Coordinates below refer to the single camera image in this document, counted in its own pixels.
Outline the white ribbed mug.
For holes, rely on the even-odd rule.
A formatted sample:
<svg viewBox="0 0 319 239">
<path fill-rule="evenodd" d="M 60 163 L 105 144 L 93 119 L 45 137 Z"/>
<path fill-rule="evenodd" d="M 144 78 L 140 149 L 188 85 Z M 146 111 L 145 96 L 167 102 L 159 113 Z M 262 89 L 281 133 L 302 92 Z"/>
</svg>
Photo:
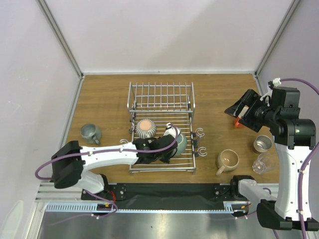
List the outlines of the white ribbed mug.
<svg viewBox="0 0 319 239">
<path fill-rule="evenodd" d="M 156 130 L 156 124 L 151 119 L 142 119 L 136 126 L 136 133 L 142 139 L 154 137 Z"/>
</svg>

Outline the teal ceramic mug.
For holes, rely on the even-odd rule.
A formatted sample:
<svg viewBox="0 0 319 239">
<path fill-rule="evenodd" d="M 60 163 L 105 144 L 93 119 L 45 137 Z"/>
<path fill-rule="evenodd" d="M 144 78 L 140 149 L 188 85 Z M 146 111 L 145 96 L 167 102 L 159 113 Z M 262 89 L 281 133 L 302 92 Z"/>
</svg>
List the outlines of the teal ceramic mug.
<svg viewBox="0 0 319 239">
<path fill-rule="evenodd" d="M 185 152 L 187 147 L 187 139 L 183 133 L 180 133 L 177 138 L 177 148 L 174 150 L 172 157 L 177 157 Z"/>
</svg>

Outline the beige ceramic mug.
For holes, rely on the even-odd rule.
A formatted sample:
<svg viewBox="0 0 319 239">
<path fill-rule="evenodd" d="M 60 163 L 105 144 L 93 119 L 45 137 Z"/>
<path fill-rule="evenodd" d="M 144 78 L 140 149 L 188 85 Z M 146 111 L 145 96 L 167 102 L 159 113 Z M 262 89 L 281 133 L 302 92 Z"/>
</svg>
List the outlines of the beige ceramic mug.
<svg viewBox="0 0 319 239">
<path fill-rule="evenodd" d="M 237 169 L 239 156 L 234 150 L 225 149 L 218 154 L 215 163 L 217 166 L 216 176 L 220 176 L 223 172 L 232 172 Z"/>
</svg>

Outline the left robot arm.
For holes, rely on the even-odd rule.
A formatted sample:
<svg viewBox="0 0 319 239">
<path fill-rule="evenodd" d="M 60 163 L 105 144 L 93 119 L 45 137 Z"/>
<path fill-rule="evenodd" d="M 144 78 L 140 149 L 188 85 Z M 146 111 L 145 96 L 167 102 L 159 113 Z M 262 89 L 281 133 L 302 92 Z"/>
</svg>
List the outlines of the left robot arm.
<svg viewBox="0 0 319 239">
<path fill-rule="evenodd" d="M 80 146 L 78 141 L 70 141 L 51 157 L 54 187 L 78 187 L 102 200 L 110 193 L 107 177 L 92 173 L 92 169 L 113 165 L 150 164 L 157 160 L 169 162 L 177 148 L 177 138 L 172 135 L 96 148 Z"/>
</svg>

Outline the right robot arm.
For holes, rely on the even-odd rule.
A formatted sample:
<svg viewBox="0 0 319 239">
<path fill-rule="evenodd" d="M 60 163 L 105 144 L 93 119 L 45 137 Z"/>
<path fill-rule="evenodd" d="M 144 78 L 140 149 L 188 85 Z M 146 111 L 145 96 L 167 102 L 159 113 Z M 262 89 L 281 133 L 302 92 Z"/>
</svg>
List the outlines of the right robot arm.
<svg viewBox="0 0 319 239">
<path fill-rule="evenodd" d="M 266 126 L 274 139 L 280 163 L 279 190 L 276 197 L 263 190 L 251 176 L 235 176 L 229 194 L 256 204 L 259 224 L 274 230 L 292 229 L 316 232 L 319 223 L 309 207 L 309 157 L 317 149 L 316 126 L 310 119 L 300 119 L 300 91 L 274 87 L 260 96 L 252 89 L 224 112 L 234 118 L 247 107 L 239 122 L 259 132 Z"/>
</svg>

